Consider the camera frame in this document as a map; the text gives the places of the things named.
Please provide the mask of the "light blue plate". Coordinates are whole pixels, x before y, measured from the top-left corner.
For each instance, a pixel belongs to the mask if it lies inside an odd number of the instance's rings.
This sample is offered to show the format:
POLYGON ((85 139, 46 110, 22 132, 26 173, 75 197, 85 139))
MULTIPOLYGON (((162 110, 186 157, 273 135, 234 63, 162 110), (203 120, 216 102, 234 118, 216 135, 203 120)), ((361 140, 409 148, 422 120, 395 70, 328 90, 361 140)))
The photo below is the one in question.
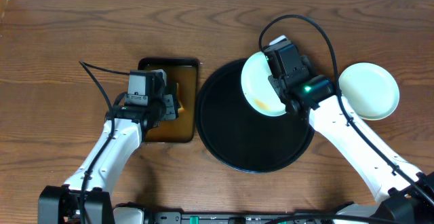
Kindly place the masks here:
POLYGON ((285 114, 285 105, 269 81, 271 75, 266 56, 257 52, 247 59, 242 68, 241 88, 253 109, 265 116, 279 117, 285 114))

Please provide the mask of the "pale green plate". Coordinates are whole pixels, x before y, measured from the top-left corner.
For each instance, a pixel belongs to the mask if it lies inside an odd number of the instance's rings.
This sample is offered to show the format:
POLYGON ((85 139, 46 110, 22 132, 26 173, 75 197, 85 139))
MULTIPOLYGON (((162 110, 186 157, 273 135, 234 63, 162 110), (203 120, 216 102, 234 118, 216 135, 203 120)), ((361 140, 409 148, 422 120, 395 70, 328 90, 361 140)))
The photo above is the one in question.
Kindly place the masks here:
POLYGON ((377 64, 352 64, 342 72, 338 82, 343 96, 363 119, 384 119, 398 107, 400 93, 397 82, 377 64))

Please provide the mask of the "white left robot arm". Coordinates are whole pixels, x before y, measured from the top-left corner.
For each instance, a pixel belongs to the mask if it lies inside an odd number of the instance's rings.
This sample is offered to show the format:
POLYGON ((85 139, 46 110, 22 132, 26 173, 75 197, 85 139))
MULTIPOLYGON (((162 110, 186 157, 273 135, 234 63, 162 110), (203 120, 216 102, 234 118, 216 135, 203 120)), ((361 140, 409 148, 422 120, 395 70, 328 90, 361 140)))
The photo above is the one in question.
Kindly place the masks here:
POLYGON ((39 223, 152 223, 134 203, 113 207, 111 194, 130 156, 159 122, 178 117, 177 86, 164 70, 131 71, 123 105, 106 114, 102 134, 79 169, 60 187, 47 186, 38 200, 39 223))

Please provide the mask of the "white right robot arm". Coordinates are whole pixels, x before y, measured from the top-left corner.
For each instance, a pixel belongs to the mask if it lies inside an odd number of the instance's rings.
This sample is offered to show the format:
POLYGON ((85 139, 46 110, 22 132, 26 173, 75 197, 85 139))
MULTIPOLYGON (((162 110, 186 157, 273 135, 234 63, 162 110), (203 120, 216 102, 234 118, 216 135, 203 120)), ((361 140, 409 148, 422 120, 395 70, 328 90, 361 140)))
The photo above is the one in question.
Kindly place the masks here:
POLYGON ((245 70, 259 69, 261 94, 275 106, 289 98, 309 112, 309 124, 341 152, 368 186, 377 207, 350 204, 323 215, 334 223, 432 223, 433 175, 397 155, 358 115, 327 77, 305 58, 291 58, 294 71, 273 70, 276 62, 259 52, 245 70))

